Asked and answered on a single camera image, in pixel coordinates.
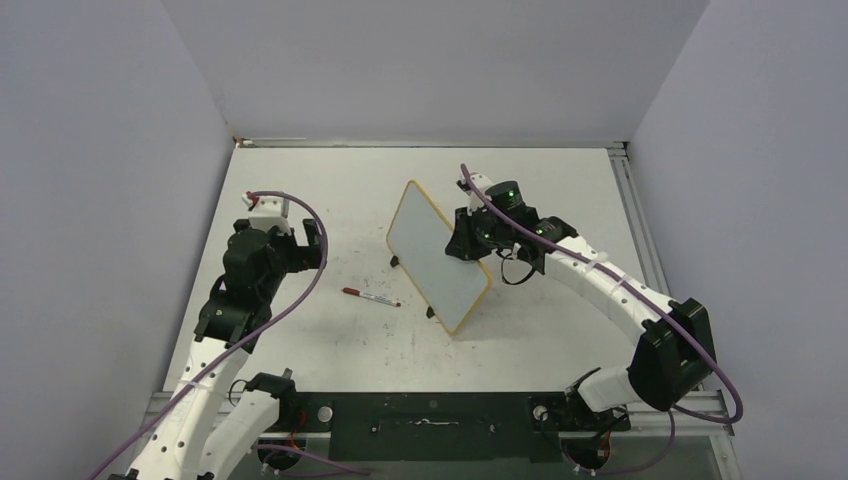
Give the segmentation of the yellow framed whiteboard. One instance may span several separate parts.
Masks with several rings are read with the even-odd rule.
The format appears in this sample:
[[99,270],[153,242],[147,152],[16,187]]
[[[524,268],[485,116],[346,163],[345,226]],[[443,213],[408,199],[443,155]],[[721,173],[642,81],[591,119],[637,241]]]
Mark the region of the yellow framed whiteboard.
[[478,260],[445,254],[453,225],[423,187],[410,180],[390,222],[386,243],[443,329],[457,334],[493,285]]

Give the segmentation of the white whiteboard marker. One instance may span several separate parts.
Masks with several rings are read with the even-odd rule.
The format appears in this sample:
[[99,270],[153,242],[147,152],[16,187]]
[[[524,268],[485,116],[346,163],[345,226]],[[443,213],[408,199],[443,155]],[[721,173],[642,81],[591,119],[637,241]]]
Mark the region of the white whiteboard marker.
[[377,302],[377,303],[388,305],[388,306],[391,306],[391,307],[400,307],[401,306],[401,303],[399,301],[394,300],[394,299],[390,299],[388,297],[381,296],[381,295],[376,295],[376,294],[364,292],[364,291],[361,291],[359,289],[354,289],[354,288],[351,288],[351,287],[344,287],[342,289],[342,292],[347,294],[347,295],[355,296],[355,297],[358,297],[358,298],[362,298],[362,299],[365,299],[365,300],[368,300],[368,301]]

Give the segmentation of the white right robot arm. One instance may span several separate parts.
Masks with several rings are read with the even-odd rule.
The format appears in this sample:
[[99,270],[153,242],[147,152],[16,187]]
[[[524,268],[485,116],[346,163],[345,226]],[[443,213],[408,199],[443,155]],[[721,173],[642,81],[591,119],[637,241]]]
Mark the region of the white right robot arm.
[[446,255],[524,262],[592,304],[635,348],[629,364],[596,368],[569,386],[565,411],[573,425],[590,428],[605,412],[634,402],[668,411],[713,373],[709,315],[698,301],[678,302],[634,280],[570,224],[539,216],[514,180],[472,174],[457,185],[469,203],[455,211]]

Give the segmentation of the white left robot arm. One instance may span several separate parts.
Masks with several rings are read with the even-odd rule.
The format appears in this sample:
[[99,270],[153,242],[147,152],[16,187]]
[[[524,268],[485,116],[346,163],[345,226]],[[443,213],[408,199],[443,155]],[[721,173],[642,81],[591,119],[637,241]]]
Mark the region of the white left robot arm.
[[218,418],[259,336],[272,324],[271,304],[289,274],[327,263],[325,227],[306,219],[297,242],[283,215],[240,219],[223,255],[224,272],[202,306],[179,387],[143,431],[150,435],[125,479],[225,479],[267,428],[290,428],[298,403],[288,372],[260,373],[247,397]]

